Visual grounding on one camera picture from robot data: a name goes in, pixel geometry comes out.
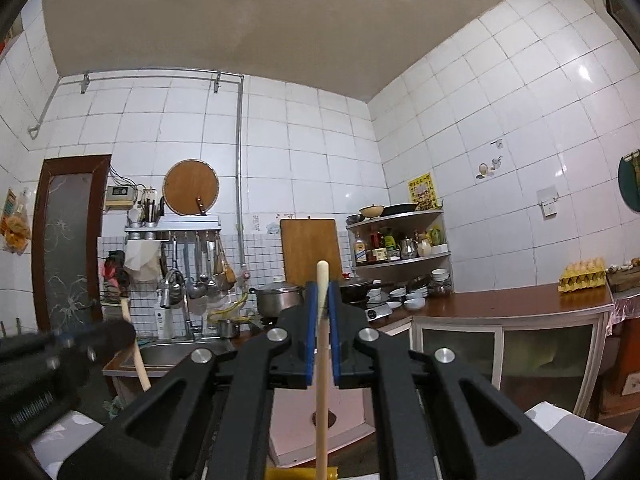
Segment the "metal bolt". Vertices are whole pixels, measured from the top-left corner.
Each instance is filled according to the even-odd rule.
[[[57,370],[60,366],[60,359],[56,356],[50,357],[47,359],[47,368],[49,370]]]
[[[371,343],[380,337],[380,334],[375,328],[363,328],[358,332],[358,337],[363,341]]]
[[[274,343],[279,343],[284,341],[289,333],[286,330],[280,327],[272,328],[267,332],[267,339],[269,341],[273,341]]]
[[[211,350],[208,348],[196,348],[193,352],[191,352],[191,360],[194,363],[204,364],[211,361],[213,354]]]
[[[453,350],[449,348],[438,348],[433,356],[436,358],[436,361],[441,363],[450,363],[453,359],[456,358],[456,355],[453,353]]]

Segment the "power outlet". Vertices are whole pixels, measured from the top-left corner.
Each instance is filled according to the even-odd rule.
[[[640,372],[635,372],[626,376],[625,387],[622,388],[623,395],[640,393]]]

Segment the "kitchen sink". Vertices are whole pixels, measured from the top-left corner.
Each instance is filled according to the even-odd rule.
[[[228,339],[204,338],[199,341],[158,342],[140,348],[142,361],[147,367],[172,368],[196,348],[208,348],[214,355],[225,354],[235,348]],[[127,357],[121,366],[134,368],[133,355]]]

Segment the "wooden stick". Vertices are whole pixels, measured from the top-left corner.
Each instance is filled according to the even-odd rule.
[[[329,285],[329,264],[321,260],[316,265],[318,283],[318,372],[316,381],[316,480],[326,480],[328,465],[327,429],[329,425],[329,317],[326,294]]]
[[[131,323],[127,298],[120,298],[120,306],[122,307],[122,317]],[[146,392],[151,388],[151,383],[149,382],[149,376],[146,374],[145,364],[142,362],[142,355],[140,355],[140,348],[138,348],[138,343],[136,341],[133,343],[133,364],[136,366],[136,373],[140,379],[140,385]]]

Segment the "brown ceiling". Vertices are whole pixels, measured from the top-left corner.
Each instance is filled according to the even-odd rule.
[[[501,0],[43,0],[60,75],[145,66],[259,75],[368,101]]]

